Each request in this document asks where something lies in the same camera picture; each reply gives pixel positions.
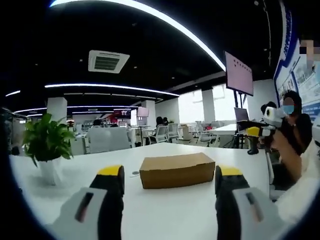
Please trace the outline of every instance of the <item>desk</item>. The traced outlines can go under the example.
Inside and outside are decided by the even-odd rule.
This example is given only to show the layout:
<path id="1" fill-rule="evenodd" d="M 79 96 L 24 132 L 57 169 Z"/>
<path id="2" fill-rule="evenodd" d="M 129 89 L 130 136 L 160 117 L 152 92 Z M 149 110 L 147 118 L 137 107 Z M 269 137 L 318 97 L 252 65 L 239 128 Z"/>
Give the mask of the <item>desk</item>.
<path id="1" fill-rule="evenodd" d="M 237 130 L 237 124 L 229 124 L 215 129 L 207 130 L 214 135 L 234 135 Z"/>
<path id="2" fill-rule="evenodd" d="M 41 173 L 31 159 L 12 156 L 13 172 L 23 195 L 40 222 L 52 223 L 62 204 L 81 187 L 87 187 L 97 172 L 106 166 L 122 164 L 125 171 L 123 240 L 215 240 L 215 183 L 170 189 L 143 189 L 138 171 L 145 157 L 160 157 L 203 152 L 217 163 L 239 168 L 251 187 L 269 196 L 269 173 L 264 150 L 248 155 L 244 149 L 201 147 L 173 143 L 157 143 L 131 149 L 77 155 L 63 159 L 64 185 L 41 184 Z"/>
<path id="3" fill-rule="evenodd" d="M 138 128 L 140 128 L 140 134 L 141 134 L 141 146 L 143 146 L 144 145 L 144 138 L 143 138 L 143 136 L 142 136 L 142 128 L 148 128 L 148 127 L 150 127 L 150 126 L 147 126 L 147 125 L 143 125 L 143 126 L 134 126 L 134 127 L 132 127 L 133 129 L 138 129 Z"/>

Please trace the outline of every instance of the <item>white pillar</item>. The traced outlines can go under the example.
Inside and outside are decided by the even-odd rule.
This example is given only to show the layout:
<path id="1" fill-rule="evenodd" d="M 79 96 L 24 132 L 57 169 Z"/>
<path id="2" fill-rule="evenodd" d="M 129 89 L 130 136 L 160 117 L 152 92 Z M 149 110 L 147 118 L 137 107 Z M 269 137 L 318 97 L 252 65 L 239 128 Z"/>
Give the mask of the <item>white pillar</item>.
<path id="1" fill-rule="evenodd" d="M 215 117 L 214 94 L 212 89 L 202 91 L 202 103 L 203 103 L 204 122 L 205 123 L 214 122 L 216 120 L 216 117 Z"/>
<path id="2" fill-rule="evenodd" d="M 151 100 L 143 101 L 141 103 L 141 106 L 149 109 L 149 116 L 146 118 L 146 124 L 152 128 L 155 128 L 157 125 L 155 101 L 151 101 Z"/>
<path id="3" fill-rule="evenodd" d="M 51 120 L 58 121 L 64 118 L 60 123 L 67 124 L 67 100 L 64 97 L 48 98 L 46 112 L 52 115 Z"/>

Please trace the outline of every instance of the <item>white flower pot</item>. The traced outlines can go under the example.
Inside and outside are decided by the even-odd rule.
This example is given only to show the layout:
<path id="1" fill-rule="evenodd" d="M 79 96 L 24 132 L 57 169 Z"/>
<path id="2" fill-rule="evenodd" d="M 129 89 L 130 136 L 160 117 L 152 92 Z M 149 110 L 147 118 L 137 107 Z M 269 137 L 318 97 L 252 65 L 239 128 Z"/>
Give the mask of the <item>white flower pot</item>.
<path id="1" fill-rule="evenodd" d="M 61 157 L 49 161 L 38 161 L 43 179 L 47 184 L 58 186 L 62 183 Z"/>

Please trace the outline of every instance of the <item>potted plant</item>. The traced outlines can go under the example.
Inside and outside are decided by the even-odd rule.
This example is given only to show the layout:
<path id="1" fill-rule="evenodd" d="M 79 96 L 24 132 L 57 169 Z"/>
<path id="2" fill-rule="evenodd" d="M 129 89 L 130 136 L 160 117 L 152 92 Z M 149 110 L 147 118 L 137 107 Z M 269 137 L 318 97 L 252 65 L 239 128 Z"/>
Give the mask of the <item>potted plant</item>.
<path id="1" fill-rule="evenodd" d="M 66 124 L 60 123 L 62 119 L 51 121 L 51 117 L 46 113 L 38 122 L 27 122 L 23 144 L 26 155 L 36 167 L 39 165 L 42 177 L 50 185 L 59 185 L 62 180 L 61 158 L 73 157 L 70 139 L 75 136 Z"/>

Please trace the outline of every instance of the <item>laptop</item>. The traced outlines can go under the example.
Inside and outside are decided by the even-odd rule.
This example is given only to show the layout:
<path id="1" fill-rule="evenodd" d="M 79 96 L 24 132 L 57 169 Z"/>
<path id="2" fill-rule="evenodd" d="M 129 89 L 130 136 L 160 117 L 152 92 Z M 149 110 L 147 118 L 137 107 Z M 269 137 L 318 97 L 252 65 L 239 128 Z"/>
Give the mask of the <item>laptop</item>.
<path id="1" fill-rule="evenodd" d="M 235 120 L 238 132 L 244 131 L 247 128 L 251 127 L 265 127 L 267 124 L 249 121 L 248 111 L 245 108 L 234 108 Z"/>

